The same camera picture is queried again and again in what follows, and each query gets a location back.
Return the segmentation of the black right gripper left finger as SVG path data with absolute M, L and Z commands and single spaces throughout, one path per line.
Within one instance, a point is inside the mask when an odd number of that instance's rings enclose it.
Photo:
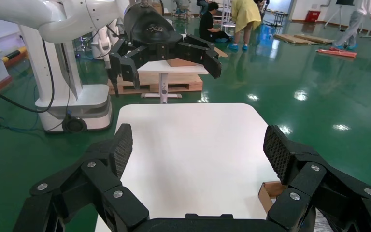
M 31 187 L 14 231 L 63 232 L 88 205 L 111 231 L 136 230 L 149 211 L 121 181 L 132 148 L 130 124 L 120 125 L 112 139 L 91 144 L 76 163 Z

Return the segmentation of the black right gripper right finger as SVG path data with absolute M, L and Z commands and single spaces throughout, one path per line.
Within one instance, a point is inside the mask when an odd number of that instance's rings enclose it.
M 298 232 L 318 210 L 335 232 L 371 232 L 371 186 L 329 165 L 312 147 L 266 128 L 263 151 L 285 190 L 267 220 Z

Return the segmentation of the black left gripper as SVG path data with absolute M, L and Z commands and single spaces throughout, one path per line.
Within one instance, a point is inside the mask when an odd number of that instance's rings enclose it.
M 138 69 L 147 61 L 179 58 L 202 65 L 214 79 L 220 77 L 222 64 L 215 45 L 192 34 L 183 38 L 152 6 L 128 6 L 123 24 L 132 45 L 120 38 L 109 53 L 108 77 L 115 90 L 119 76 L 139 89 Z

